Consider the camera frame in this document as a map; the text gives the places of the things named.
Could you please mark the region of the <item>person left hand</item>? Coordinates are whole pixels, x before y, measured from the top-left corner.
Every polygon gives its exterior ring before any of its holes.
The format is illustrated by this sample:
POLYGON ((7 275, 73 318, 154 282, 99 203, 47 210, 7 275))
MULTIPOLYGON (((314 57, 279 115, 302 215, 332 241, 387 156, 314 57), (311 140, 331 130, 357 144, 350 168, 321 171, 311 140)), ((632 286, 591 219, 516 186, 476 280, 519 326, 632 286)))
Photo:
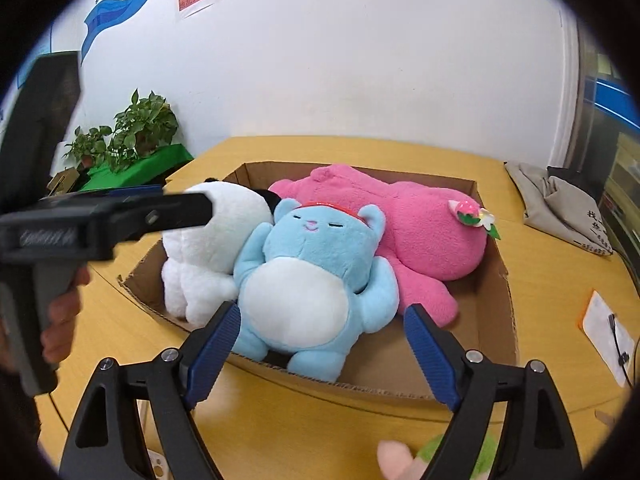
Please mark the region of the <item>person left hand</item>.
POLYGON ((43 357, 49 364, 63 362, 72 351, 77 317, 81 311, 79 289, 90 281, 90 272, 83 266, 76 272, 70 288, 49 304, 50 326, 41 334, 43 357))

